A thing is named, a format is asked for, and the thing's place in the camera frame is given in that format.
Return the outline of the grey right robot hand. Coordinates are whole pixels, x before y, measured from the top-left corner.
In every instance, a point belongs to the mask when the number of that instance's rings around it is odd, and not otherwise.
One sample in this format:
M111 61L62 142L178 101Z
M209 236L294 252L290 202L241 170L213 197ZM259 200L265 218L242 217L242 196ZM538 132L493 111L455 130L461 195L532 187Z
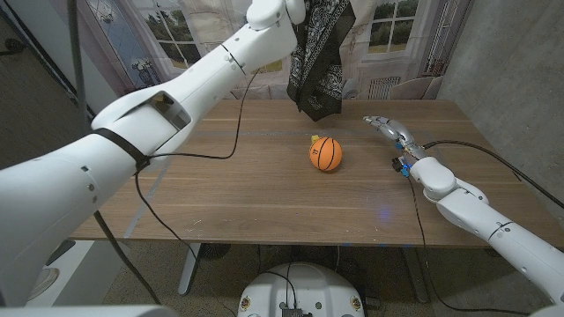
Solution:
M422 146L417 145L409 130L399 121L382 116L364 116L363 121L375 127L394 144L399 145L399 149L406 156L415 160L423 159L427 156Z

